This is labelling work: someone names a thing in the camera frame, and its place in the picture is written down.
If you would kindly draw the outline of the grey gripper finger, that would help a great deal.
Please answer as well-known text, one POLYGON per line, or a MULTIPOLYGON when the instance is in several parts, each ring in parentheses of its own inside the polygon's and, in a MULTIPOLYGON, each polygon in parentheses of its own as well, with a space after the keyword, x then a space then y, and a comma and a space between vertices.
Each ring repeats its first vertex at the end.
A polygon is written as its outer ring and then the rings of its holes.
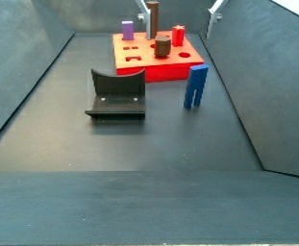
POLYGON ((140 9, 140 13, 137 14, 137 18, 144 22, 145 24, 145 31, 146 31, 146 39, 150 39, 150 15, 149 15, 149 8, 146 7, 146 4, 144 0, 134 0, 137 7, 140 9))
POLYGON ((205 38, 211 37, 213 25, 220 20, 220 12, 219 11, 221 10, 221 8, 227 2, 228 2, 228 0, 216 0, 213 5, 208 8, 209 20, 208 20, 205 38))

